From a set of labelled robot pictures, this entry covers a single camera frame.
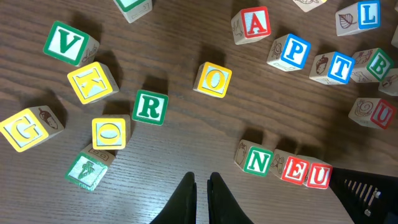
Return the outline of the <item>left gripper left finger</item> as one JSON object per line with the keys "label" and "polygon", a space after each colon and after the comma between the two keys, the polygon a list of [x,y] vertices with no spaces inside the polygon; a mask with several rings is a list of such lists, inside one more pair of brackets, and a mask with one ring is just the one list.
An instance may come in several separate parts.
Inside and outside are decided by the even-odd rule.
{"label": "left gripper left finger", "polygon": [[197,184],[193,172],[187,172],[169,201],[150,224],[196,224]]}

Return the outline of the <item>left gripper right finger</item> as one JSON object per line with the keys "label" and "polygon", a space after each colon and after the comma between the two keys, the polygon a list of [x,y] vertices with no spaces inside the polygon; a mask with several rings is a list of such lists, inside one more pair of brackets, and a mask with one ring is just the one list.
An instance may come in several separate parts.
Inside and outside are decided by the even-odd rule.
{"label": "left gripper right finger", "polygon": [[253,224],[218,172],[207,181],[209,224]]}

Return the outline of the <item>green N block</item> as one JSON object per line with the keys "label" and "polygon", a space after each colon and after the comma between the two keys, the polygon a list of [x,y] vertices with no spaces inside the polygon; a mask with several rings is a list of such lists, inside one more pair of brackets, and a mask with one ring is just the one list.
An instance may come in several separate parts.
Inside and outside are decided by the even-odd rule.
{"label": "green N block", "polygon": [[234,162],[245,173],[265,177],[273,157],[274,153],[262,145],[242,139],[234,154]]}

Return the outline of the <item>red E block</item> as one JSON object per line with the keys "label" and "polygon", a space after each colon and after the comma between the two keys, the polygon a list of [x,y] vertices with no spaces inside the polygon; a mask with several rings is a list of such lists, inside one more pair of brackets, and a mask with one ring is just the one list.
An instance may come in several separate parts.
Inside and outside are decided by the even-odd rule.
{"label": "red E block", "polygon": [[309,161],[295,154],[275,149],[270,171],[283,181],[302,185],[309,166]]}

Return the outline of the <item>green R block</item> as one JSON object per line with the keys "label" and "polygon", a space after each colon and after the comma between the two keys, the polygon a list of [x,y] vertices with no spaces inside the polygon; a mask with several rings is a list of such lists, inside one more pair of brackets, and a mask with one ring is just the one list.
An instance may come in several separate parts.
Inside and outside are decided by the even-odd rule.
{"label": "green R block", "polygon": [[138,90],[132,120],[161,126],[164,123],[169,97],[148,90]]}

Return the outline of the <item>red Q block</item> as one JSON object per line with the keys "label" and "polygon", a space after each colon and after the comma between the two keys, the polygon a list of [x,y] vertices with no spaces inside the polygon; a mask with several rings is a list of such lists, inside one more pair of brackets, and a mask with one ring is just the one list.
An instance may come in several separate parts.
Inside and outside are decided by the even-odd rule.
{"label": "red Q block", "polygon": [[333,166],[315,157],[303,155],[299,155],[298,157],[310,163],[307,175],[304,179],[304,186],[313,189],[327,189]]}

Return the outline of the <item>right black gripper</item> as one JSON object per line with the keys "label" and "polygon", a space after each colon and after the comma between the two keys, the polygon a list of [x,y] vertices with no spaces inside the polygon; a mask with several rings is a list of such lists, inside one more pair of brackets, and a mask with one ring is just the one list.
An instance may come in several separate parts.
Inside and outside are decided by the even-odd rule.
{"label": "right black gripper", "polygon": [[334,168],[330,188],[354,223],[397,224],[397,178]]}

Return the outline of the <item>blue P block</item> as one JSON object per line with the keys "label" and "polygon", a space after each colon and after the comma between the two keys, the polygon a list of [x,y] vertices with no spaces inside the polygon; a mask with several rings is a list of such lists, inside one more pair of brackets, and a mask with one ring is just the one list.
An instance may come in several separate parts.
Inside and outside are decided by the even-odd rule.
{"label": "blue P block", "polygon": [[267,64],[285,72],[302,70],[308,59],[311,43],[287,34],[276,39],[267,58]]}

